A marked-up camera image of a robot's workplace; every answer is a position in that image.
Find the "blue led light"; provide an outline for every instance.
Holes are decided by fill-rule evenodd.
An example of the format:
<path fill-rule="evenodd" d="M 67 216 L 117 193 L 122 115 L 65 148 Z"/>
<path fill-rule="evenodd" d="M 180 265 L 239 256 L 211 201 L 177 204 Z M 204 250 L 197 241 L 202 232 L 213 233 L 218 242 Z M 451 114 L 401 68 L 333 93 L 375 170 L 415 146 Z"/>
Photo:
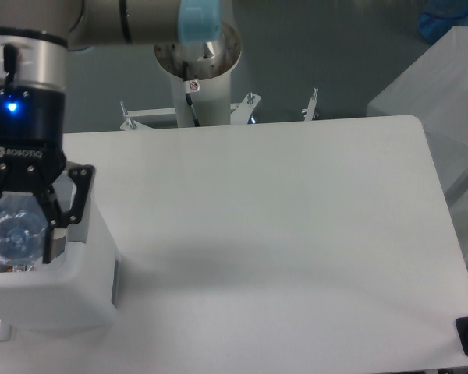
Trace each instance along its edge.
<path fill-rule="evenodd" d="M 17 110 L 17 104 L 16 103 L 8 103 L 7 104 L 7 109 L 9 109 L 9 111 L 11 113 L 13 113 L 14 111 Z"/>

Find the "plastic bottle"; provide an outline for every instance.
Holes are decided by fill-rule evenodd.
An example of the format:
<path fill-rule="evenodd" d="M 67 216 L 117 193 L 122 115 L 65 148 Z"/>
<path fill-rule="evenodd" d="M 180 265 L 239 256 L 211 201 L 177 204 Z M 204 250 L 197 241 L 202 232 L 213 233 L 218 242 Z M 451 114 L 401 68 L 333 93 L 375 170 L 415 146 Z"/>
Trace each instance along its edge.
<path fill-rule="evenodd" d="M 468 26 L 468 0 L 427 0 L 418 20 L 418 30 L 435 43 L 453 26 Z"/>
<path fill-rule="evenodd" d="M 47 220 L 34 196 L 0 199 L 0 263 L 29 265 L 43 256 Z"/>

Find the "white table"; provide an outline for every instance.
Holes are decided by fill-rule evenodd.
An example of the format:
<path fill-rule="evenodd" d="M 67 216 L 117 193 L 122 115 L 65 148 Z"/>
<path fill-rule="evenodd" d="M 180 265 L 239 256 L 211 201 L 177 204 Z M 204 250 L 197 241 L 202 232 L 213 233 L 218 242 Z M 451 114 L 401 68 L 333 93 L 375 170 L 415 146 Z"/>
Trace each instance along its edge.
<path fill-rule="evenodd" d="M 468 365 L 468 276 L 412 117 L 66 136 L 123 255 L 114 326 L 16 332 L 0 372 Z"/>

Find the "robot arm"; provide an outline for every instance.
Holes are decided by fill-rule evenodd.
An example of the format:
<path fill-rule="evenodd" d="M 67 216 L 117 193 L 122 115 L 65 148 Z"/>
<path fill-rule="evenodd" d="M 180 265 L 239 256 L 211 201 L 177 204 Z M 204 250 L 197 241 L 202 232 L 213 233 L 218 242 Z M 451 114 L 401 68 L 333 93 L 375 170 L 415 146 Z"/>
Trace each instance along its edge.
<path fill-rule="evenodd" d="M 69 48 L 208 41 L 220 29 L 219 0 L 0 0 L 0 200 L 36 198 L 44 263 L 56 256 L 53 231 L 81 221 L 94 177 L 90 165 L 66 167 L 62 152 Z M 64 170 L 76 185 L 67 211 L 53 187 Z M 40 258 L 10 257 L 4 264 Z"/>

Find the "robotiq logo text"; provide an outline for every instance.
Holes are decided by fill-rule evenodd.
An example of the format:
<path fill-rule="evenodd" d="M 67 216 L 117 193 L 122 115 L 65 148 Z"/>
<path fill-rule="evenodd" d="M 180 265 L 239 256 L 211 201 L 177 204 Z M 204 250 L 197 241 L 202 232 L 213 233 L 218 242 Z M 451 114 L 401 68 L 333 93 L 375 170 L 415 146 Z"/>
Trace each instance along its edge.
<path fill-rule="evenodd" d="M 0 158 L 4 156 L 31 157 L 41 159 L 44 155 L 40 150 L 16 150 L 14 148 L 0 147 Z"/>

